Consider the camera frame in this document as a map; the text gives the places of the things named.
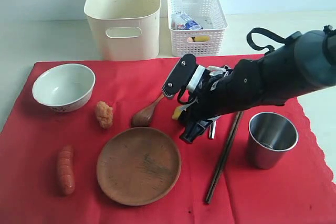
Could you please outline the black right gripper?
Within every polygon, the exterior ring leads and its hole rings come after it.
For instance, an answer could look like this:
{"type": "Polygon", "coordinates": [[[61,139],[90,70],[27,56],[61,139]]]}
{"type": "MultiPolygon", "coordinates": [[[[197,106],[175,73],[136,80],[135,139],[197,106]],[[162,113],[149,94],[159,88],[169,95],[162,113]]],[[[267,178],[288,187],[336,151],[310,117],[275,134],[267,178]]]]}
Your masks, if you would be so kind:
{"type": "Polygon", "coordinates": [[[229,90],[233,69],[227,65],[205,68],[198,65],[185,85],[189,98],[181,113],[184,131],[180,139],[187,144],[201,136],[211,123],[236,111],[236,100],[229,90]]]}

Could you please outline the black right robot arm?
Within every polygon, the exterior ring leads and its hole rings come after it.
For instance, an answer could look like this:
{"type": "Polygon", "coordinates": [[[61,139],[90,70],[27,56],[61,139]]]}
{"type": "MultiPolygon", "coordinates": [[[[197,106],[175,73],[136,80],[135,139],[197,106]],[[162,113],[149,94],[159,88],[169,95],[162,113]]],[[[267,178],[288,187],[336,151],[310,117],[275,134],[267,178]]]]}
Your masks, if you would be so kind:
{"type": "Polygon", "coordinates": [[[335,85],[335,30],[324,26],[287,38],[254,28],[247,35],[265,35],[283,46],[270,48],[257,60],[241,59],[227,76],[205,76],[201,88],[190,95],[193,103],[180,116],[180,138],[193,141],[209,127],[211,119],[260,105],[282,106],[287,100],[335,85]]]}

